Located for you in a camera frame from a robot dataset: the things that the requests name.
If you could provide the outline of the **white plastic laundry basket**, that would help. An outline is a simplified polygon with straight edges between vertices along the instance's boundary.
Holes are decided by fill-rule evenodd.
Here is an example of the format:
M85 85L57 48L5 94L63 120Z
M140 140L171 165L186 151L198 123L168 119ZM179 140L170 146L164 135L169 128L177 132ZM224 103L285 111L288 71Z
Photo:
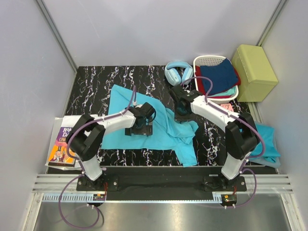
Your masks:
M219 64L221 64L224 60L227 60L230 65L233 67L231 61L224 57L224 56L219 56L219 55L201 55L201 56L198 56L194 59L193 61L193 69L194 69L194 76L196 76L196 74L200 73L199 72L199 67L202 66L202 65L206 65L206 66L217 66ZM197 80L195 79L195 87L196 87L196 90L198 90L198 87L197 87ZM234 95L232 95L231 98L223 98L223 99L214 99L214 98L210 98L208 96L208 98L216 103L216 104L226 104L226 103L229 103L230 101L233 101L236 99L236 97L238 96L239 94L239 90L238 90L238 86L236 86L236 93Z

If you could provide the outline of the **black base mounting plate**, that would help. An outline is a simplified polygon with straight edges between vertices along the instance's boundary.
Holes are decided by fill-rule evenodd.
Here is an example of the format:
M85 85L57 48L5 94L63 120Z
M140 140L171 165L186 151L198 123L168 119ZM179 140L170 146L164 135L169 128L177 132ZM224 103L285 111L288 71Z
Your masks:
M227 188L213 188L220 167L107 167L107 183L93 188L81 177L77 191L107 191L109 201L209 201L213 193L246 192L243 176Z

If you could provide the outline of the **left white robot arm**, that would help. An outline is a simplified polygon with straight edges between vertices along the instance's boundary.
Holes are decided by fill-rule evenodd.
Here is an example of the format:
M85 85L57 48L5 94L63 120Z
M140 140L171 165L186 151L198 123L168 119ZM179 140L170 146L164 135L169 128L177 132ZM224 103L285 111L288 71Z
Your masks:
M97 119L90 115L82 115L79 118L65 142L68 150L76 154L82 177L91 189L97 191L107 185L96 157L104 135L124 129L126 136L151 136L155 117L156 110L149 103L144 103Z

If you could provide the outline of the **navy blue folded t-shirt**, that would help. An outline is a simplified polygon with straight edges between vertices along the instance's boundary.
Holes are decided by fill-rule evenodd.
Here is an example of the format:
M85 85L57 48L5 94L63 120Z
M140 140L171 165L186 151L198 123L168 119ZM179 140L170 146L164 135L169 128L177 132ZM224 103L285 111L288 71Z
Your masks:
M209 78L213 83L209 95L225 92L239 84L239 79L229 59L224 59L215 66L202 65L200 72L201 76Z

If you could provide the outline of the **white paper sheets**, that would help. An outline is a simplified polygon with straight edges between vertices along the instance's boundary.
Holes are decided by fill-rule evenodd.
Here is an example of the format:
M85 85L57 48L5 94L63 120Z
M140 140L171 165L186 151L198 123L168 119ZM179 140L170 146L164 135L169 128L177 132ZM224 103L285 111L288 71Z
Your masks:
M72 116L68 115L68 116L64 116L63 118L58 118L58 117L55 118L54 124L53 124L53 129L52 129L52 134L51 134L51 142L50 142L50 146L49 146L48 156L49 156L51 149L54 146L55 139L58 135L60 128L61 127L73 128L74 124L78 121L79 118L80 118L80 116L78 116L78 115L72 115ZM76 169L80 170L81 169L79 163L76 162L76 161L75 161L74 167L52 167L52 168L57 168L57 169L61 169L61 170L76 170Z

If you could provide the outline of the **pink cube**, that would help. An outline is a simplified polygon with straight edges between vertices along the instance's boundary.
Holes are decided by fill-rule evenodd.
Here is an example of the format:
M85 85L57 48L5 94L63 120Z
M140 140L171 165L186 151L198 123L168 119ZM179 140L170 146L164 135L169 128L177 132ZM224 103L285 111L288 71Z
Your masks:
M230 103L221 104L220 106L221 106L222 108L226 109L226 110L231 111L231 112L234 111L234 110L233 110L233 107L232 107L232 105L231 105Z

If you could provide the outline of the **aluminium rail frame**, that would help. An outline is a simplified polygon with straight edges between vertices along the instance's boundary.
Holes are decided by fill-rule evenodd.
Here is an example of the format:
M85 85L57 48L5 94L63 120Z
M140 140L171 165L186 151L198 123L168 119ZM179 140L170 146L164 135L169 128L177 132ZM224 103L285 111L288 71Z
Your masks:
M32 231L41 203L221 203L223 195L277 194L282 198L288 222L294 231L304 230L304 222L295 202L294 192L287 175L243 174L236 186L210 188L207 183L217 178L212 174L108 174L107 186L93 189L85 184L85 177L78 174L39 174L32 190L31 205L22 227Z

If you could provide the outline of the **pile of teal t-shirts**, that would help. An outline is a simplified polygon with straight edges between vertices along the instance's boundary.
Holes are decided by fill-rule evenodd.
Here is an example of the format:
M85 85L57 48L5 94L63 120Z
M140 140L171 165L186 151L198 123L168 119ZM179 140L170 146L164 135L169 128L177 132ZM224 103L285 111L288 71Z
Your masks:
M265 142L265 152L261 157L251 158L250 162L257 163L260 165L279 168L281 156L280 153L276 149L276 141L275 141L275 129L273 127L267 126L262 123L255 122L257 131L261 135L262 139Z

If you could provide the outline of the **yellow-green storage box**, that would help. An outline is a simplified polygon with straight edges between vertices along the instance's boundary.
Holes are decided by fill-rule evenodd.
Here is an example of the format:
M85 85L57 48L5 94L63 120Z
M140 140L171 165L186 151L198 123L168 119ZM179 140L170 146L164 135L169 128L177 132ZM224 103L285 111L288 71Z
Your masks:
M278 84L270 62L260 46L241 44L231 63L241 79L238 102L261 102Z

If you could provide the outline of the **light blue headphones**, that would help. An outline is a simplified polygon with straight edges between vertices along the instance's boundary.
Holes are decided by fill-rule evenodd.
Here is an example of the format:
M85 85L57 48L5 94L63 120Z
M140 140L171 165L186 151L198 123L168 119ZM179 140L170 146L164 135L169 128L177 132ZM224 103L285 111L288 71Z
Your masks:
M177 68L183 68L182 76L178 73ZM194 75L193 67L184 61L169 62L164 69L165 77L172 86L183 84L188 85Z

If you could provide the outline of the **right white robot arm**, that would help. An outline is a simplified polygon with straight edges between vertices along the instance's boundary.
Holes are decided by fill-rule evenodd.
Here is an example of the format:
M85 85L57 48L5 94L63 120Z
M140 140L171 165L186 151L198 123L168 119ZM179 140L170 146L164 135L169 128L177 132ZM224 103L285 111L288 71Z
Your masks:
M181 85L173 86L170 96L174 101L175 120L189 121L192 114L199 115L216 124L225 133L227 157L212 187L231 190L251 152L261 141L252 116L249 113L229 111L197 90L188 92Z

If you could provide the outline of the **teal folded t-shirt in basket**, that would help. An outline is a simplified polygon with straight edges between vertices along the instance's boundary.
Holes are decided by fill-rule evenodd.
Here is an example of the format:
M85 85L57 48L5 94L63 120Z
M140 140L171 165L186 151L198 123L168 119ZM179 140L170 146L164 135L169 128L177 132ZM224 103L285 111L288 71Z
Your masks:
M236 87L234 86L233 88L228 89L227 91L211 95L210 98L229 98L235 93L236 93Z

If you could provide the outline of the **red folded t-shirt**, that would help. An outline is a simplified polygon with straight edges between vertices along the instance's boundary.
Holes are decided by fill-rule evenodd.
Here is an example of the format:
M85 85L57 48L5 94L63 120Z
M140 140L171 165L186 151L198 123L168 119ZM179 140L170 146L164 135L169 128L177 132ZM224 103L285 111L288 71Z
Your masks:
M235 75L236 75L236 77L237 77L237 79L238 79L237 83L236 83L234 86L238 86L238 85L241 84L241 79L240 79L240 77L239 77L239 75L238 75L238 72L236 71L235 68L234 68L234 73L235 73ZM196 80L197 80L198 91L201 92L203 95L205 95L205 94L206 94L206 91L205 91L205 89L204 89L202 80L201 80L200 78L197 78Z

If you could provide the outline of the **turquoise t-shirt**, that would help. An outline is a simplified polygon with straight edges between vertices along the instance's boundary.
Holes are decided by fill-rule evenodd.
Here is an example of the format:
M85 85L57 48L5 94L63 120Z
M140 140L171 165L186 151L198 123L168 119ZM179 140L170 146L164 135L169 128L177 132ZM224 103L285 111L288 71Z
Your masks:
M149 103L156 110L153 121L153 134L126 136L123 129L104 135L102 149L149 149L173 150L184 167L195 166L197 158L193 147L193 138L198 129L194 121L177 123L174 112L166 108L161 101L137 93L137 103Z

